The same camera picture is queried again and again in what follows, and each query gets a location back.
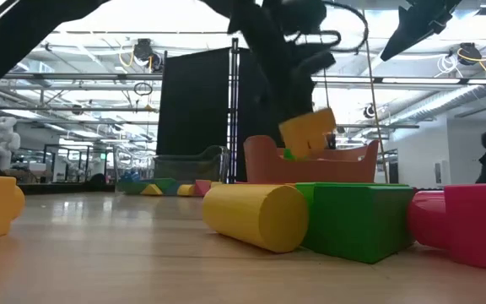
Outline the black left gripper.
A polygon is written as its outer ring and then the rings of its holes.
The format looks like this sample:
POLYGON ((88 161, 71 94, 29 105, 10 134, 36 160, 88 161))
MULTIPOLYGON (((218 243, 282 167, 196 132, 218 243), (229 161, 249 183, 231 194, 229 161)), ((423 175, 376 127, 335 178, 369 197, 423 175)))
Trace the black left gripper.
POLYGON ((234 0, 229 33, 239 31, 267 81, 267 102, 276 123, 313 112, 311 75, 335 63, 327 46, 297 45, 284 38, 268 9, 253 0, 234 0))

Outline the black partition screen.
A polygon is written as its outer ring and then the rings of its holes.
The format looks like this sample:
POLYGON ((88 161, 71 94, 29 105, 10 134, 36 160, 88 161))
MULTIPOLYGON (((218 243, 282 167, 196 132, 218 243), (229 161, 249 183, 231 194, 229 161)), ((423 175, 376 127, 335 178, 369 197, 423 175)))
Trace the black partition screen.
POLYGON ((282 143, 270 106, 259 102, 265 80, 248 50, 229 46, 170 57, 164 76, 157 155, 198 155, 224 146, 230 151, 226 182, 244 182, 243 143, 254 135, 282 143))

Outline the small green block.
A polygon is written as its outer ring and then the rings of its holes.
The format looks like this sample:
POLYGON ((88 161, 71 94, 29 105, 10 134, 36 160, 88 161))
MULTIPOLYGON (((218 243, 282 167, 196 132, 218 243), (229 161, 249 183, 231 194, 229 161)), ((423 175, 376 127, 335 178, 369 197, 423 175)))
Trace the small green block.
POLYGON ((149 184, 146 182, 120 182, 118 187, 121 192, 128 195, 140 195, 149 184))
POLYGON ((166 184, 170 184, 172 182, 177 182, 177 180, 173 178, 155 178, 154 179, 154 184, 156 184, 163 192, 163 188, 165 187, 166 184))

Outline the red stud block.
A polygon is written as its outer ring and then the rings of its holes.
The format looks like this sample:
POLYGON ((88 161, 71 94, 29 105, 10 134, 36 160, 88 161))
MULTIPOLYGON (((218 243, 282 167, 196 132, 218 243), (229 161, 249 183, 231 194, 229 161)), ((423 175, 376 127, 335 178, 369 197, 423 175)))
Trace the red stud block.
POLYGON ((407 221, 418 243, 486 269, 486 184, 419 191, 408 206, 407 221))

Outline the orange plastic bin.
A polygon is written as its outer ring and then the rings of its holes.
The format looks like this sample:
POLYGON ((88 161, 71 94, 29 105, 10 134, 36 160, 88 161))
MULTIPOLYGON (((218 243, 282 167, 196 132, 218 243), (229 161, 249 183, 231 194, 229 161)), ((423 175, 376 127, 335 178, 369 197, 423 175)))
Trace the orange plastic bin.
POLYGON ((284 150, 266 135, 244 142, 249 183, 362 182, 375 180, 379 142, 354 149, 313 149, 305 160, 288 160, 284 150))

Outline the clear plastic bin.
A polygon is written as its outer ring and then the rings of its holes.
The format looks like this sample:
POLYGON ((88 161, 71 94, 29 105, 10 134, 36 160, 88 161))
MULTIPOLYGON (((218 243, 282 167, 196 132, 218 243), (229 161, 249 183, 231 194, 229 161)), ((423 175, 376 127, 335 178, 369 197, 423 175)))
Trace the clear plastic bin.
POLYGON ((225 182, 230 165, 230 150, 224 146, 210 146, 198 155, 157 155, 153 158, 153 175, 142 178, 133 171, 125 173, 117 182, 146 182, 155 178, 173 178, 180 184, 193 184, 196 180, 225 182))

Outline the small red block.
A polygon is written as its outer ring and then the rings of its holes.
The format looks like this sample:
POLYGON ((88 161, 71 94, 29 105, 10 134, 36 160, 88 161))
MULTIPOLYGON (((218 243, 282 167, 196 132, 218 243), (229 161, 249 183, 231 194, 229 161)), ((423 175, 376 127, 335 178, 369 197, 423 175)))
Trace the small red block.
POLYGON ((194 185, 194 194, 198 197, 204 197, 210 190, 212 182, 209 180, 196 180, 194 185))

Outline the yellow hollow block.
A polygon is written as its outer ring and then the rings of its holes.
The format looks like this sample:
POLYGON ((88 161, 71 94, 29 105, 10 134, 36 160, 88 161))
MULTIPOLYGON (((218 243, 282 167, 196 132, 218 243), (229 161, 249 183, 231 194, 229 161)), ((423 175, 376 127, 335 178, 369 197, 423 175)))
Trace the yellow hollow block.
POLYGON ((306 113, 279 124, 285 147, 298 159, 307 157, 313 149, 327 146, 326 135, 336 128, 331 108, 306 113))

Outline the yellow cylinder block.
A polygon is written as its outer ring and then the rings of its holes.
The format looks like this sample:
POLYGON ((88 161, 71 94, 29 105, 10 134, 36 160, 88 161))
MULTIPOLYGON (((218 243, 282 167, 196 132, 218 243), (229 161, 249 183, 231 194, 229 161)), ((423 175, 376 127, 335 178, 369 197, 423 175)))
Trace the yellow cylinder block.
POLYGON ((275 253, 294 251, 309 225, 304 195, 288 185, 214 187, 203 198, 202 218, 223 236, 275 253))

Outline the grey horizontal beam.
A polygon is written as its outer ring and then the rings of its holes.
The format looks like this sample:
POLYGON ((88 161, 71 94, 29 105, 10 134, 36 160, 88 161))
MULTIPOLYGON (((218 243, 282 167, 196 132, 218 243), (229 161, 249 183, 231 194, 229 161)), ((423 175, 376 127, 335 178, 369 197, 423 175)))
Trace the grey horizontal beam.
MULTIPOLYGON (((154 80, 160 81, 162 73, 7 73, 3 79, 23 80, 154 80)), ((407 78, 407 77, 348 77, 348 76, 312 76, 314 82, 333 84, 415 84, 415 85, 486 85, 486 79, 447 79, 447 78, 407 78)))

